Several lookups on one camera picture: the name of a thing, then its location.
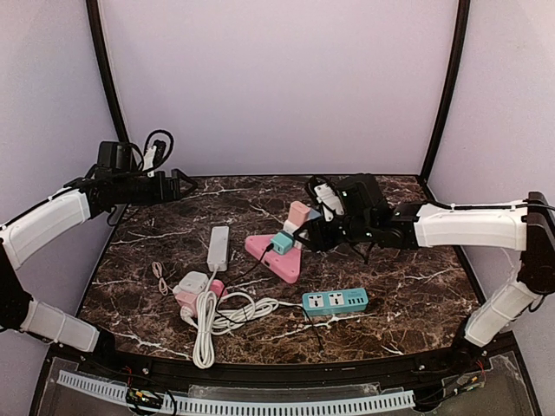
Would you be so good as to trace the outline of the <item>teal charger plug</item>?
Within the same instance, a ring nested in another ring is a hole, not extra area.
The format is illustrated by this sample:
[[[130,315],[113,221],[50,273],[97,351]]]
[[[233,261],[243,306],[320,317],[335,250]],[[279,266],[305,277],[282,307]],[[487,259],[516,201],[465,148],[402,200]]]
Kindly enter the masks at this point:
[[[270,242],[272,250],[278,255],[283,256],[293,248],[295,240],[290,233],[280,231],[271,238]]]

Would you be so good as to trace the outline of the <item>pink charger plug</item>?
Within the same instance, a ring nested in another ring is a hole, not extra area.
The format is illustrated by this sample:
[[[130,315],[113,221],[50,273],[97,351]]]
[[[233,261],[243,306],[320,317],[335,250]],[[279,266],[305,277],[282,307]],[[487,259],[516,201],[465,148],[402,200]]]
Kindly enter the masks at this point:
[[[287,220],[295,226],[301,226],[306,221],[319,218],[321,213],[300,201],[294,201],[290,205]]]

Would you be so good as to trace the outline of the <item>pink triangular power socket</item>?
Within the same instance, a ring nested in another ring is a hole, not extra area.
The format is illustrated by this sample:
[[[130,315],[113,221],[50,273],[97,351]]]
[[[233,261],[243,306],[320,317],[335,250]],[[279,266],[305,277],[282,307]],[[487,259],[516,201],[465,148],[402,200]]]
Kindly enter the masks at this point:
[[[279,254],[274,249],[266,252],[273,238],[274,235],[249,236],[245,240],[245,249],[286,283],[296,283],[301,272],[302,251],[291,247],[284,254]]]

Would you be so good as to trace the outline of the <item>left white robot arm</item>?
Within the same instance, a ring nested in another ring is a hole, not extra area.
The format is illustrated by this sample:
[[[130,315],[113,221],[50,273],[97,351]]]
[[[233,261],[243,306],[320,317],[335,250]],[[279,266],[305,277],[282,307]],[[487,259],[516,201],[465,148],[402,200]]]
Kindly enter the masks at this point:
[[[108,331],[40,302],[21,285],[16,271],[66,231],[119,205],[179,201],[198,183],[179,169],[78,178],[22,216],[1,226],[1,329],[12,329],[94,353],[114,337]]]

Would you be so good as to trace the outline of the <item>white cube socket adapter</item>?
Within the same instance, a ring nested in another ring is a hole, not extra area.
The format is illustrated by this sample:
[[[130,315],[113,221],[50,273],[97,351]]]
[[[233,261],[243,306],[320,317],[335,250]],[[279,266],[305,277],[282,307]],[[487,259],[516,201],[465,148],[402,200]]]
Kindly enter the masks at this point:
[[[299,225],[294,224],[289,219],[284,221],[283,231],[286,232],[287,234],[292,236],[298,228],[299,228]],[[308,237],[307,231],[302,231],[300,233],[300,236],[303,237],[303,238]]]

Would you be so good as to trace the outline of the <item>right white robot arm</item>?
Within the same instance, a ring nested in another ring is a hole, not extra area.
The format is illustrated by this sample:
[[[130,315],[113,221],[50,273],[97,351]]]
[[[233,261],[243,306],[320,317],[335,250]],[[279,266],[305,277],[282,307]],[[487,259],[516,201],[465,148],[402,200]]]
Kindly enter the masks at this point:
[[[519,269],[468,317],[462,332],[468,344],[485,347],[534,301],[554,292],[554,216],[540,192],[494,205],[343,204],[343,213],[305,221],[294,238],[312,251],[369,243],[400,250],[479,246],[519,252]]]

